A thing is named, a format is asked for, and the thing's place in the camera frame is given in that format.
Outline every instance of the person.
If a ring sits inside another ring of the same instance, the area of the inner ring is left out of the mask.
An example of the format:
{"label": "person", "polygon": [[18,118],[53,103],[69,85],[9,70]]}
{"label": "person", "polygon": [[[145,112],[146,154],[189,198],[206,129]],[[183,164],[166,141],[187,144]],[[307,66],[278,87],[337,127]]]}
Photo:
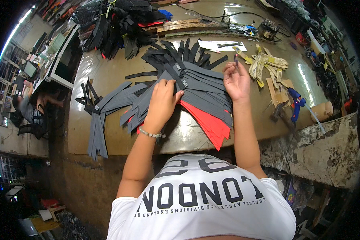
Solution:
{"label": "person", "polygon": [[12,104],[16,110],[21,112],[23,117],[29,123],[37,123],[40,125],[43,124],[43,118],[41,118],[41,114],[44,115],[44,108],[46,103],[51,103],[60,108],[63,107],[63,101],[58,101],[51,94],[39,92],[37,95],[36,108],[34,108],[34,106],[29,102],[29,99],[31,98],[33,92],[33,83],[24,80],[24,84],[29,87],[28,93],[24,96],[24,98],[16,94],[13,97]]}
{"label": "person", "polygon": [[[260,166],[252,123],[250,76],[240,63],[223,68],[233,103],[237,166],[210,155],[170,158],[146,186],[155,138],[140,133],[127,157],[107,239],[292,239],[296,217]],[[155,85],[142,129],[159,134],[183,91]]]}

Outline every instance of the box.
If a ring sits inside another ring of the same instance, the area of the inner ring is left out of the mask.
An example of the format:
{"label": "box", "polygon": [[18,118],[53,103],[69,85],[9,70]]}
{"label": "box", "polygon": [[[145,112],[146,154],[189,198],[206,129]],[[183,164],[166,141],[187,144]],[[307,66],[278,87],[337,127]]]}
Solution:
{"label": "box", "polygon": [[296,41],[298,41],[298,43],[301,46],[306,46],[308,44],[308,41],[306,40],[306,38],[301,34],[301,32],[298,32],[298,34],[296,34]]}

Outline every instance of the blue fabric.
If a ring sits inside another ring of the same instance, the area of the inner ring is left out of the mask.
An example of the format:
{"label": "blue fabric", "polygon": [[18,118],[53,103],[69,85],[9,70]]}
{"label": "blue fabric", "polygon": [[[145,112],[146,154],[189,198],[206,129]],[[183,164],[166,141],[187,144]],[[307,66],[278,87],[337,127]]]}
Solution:
{"label": "blue fabric", "polygon": [[163,13],[168,21],[170,21],[171,17],[173,17],[172,13],[168,12],[167,10],[159,9],[158,11]]}

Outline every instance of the hand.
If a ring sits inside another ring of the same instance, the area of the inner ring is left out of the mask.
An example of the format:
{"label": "hand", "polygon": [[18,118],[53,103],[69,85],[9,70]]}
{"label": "hand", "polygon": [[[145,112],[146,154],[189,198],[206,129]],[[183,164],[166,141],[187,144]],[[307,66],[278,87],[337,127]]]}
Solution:
{"label": "hand", "polygon": [[33,87],[33,83],[32,82],[29,82],[27,80],[24,80],[24,84],[29,87],[29,88],[32,88]]}
{"label": "hand", "polygon": [[233,102],[250,100],[251,78],[244,66],[229,62],[223,68],[224,86]]}
{"label": "hand", "polygon": [[172,116],[176,103],[184,94],[184,91],[179,91],[173,95],[174,84],[176,84],[175,80],[161,79],[155,85],[143,126],[146,132],[159,133]]}

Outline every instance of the window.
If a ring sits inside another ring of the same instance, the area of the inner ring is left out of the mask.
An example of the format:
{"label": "window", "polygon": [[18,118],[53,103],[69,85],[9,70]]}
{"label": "window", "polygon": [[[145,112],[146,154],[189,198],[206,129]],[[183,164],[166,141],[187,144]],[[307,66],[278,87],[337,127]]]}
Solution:
{"label": "window", "polygon": [[2,182],[16,183],[18,182],[16,169],[14,165],[18,162],[17,158],[8,157],[0,154],[0,177]]}
{"label": "window", "polygon": [[10,112],[16,77],[20,74],[21,60],[28,54],[15,43],[10,42],[0,60],[0,125],[7,126],[7,119],[1,114]]}

